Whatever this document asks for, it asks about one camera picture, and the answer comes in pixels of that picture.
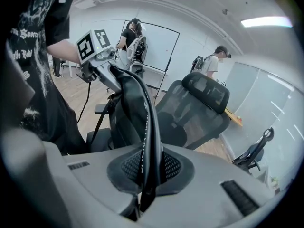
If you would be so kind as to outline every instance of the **white wall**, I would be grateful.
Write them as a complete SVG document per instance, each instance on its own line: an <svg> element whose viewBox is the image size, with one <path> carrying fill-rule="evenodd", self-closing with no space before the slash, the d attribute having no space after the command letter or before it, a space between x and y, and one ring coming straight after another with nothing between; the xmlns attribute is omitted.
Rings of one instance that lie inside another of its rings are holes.
<svg viewBox="0 0 304 228"><path fill-rule="evenodd" d="M188 18L177 11L153 4L135 2L115 2L87 10L74 11L71 14L70 41L75 43L90 29L105 29L111 44L119 40L123 22L132 18L175 30L180 33L172 61L162 84L168 90L173 81L183 79L192 67L192 61L201 55L206 57L213 53L218 45L225 45L224 40L209 28L196 20ZM159 87L163 74L146 70L144 81Z"/></svg>

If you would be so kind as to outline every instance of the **person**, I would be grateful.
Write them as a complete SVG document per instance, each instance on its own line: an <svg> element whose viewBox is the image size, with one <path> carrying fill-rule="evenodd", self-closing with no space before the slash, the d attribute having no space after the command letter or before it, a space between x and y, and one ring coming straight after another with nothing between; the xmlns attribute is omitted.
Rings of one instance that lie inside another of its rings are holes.
<svg viewBox="0 0 304 228"><path fill-rule="evenodd" d="M131 61L127 57L127 48L131 43L142 35L141 21L137 18L132 19L126 26L126 29L120 36L119 43L116 45L118 50L119 59L117 65L125 70L129 70Z"/></svg>
<svg viewBox="0 0 304 228"><path fill-rule="evenodd" d="M48 66L48 53L80 63L76 46L67 41L72 1L31 0L8 37L11 58L35 91L20 125L56 144L63 155L88 152L76 114L56 88Z"/></svg>
<svg viewBox="0 0 304 228"><path fill-rule="evenodd" d="M63 77L63 75L60 75L60 59L56 57L53 58L53 69L54 69L54 75L57 78Z"/></svg>
<svg viewBox="0 0 304 228"><path fill-rule="evenodd" d="M205 59L201 73L213 78L213 73L218 71L219 61L228 56L227 48L225 46L218 46L214 53Z"/></svg>

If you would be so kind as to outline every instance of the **black cable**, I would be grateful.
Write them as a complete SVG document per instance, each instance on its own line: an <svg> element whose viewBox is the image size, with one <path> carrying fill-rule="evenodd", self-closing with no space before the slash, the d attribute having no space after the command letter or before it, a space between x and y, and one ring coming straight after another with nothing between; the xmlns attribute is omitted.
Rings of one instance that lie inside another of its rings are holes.
<svg viewBox="0 0 304 228"><path fill-rule="evenodd" d="M80 113L80 116L79 116L79 119L78 119L77 123L79 123L80 118L81 118L81 116L82 116L82 113L83 113L84 110L85 110L86 103L89 101L89 97L90 97L90 88L91 88L91 82L89 82L89 88L88 88L88 90L87 90L87 98L86 98L86 101L85 101L85 105L84 105L84 108L82 108L82 111L81 111L81 113Z"/></svg>

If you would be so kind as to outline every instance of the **black strap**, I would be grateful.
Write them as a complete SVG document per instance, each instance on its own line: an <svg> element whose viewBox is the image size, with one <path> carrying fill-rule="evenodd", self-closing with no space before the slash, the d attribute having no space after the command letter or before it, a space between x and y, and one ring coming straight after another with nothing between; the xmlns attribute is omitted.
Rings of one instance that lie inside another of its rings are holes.
<svg viewBox="0 0 304 228"><path fill-rule="evenodd" d="M135 33L135 31L134 30L132 30L131 28L128 28L128 29L130 29L136 36L137 36L137 34Z"/></svg>
<svg viewBox="0 0 304 228"><path fill-rule="evenodd" d="M100 128L100 125L101 125L101 123L103 122L103 119L104 119L104 117L105 117L105 114L106 114L107 111L108 111L108 108L109 108L109 105L110 105L111 101L112 101L112 99L110 99L110 100L108 101L108 103L107 103L107 104L105 105L105 107L104 107L104 113L102 113L102 114L100 115L100 118L99 118L98 123L97 123L97 125L96 125L96 128L95 128L95 130L94 130L94 134L93 134L92 140L91 140L91 142L90 142L90 146L92 145L92 143L93 143L93 141L94 141L94 139L95 139L95 137L96 137L96 135L97 135L97 133L98 133L98 130L99 130L99 128Z"/></svg>

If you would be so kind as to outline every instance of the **graphic t-shirt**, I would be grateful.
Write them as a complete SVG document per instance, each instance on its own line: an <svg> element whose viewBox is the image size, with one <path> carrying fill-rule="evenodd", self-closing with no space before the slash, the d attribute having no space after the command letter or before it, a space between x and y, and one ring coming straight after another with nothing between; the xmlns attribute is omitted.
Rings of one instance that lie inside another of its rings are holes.
<svg viewBox="0 0 304 228"><path fill-rule="evenodd" d="M35 90L20 125L42 140L55 143L63 154L87 152L76 114L54 85L47 54L47 46L69 38L71 3L72 0L33 0L8 38L12 57Z"/></svg>
<svg viewBox="0 0 304 228"><path fill-rule="evenodd" d="M135 34L135 32L129 28L126 28L123 32L122 32L122 36L126 37L126 44L127 47L129 47L132 42L137 38L137 35Z"/></svg>

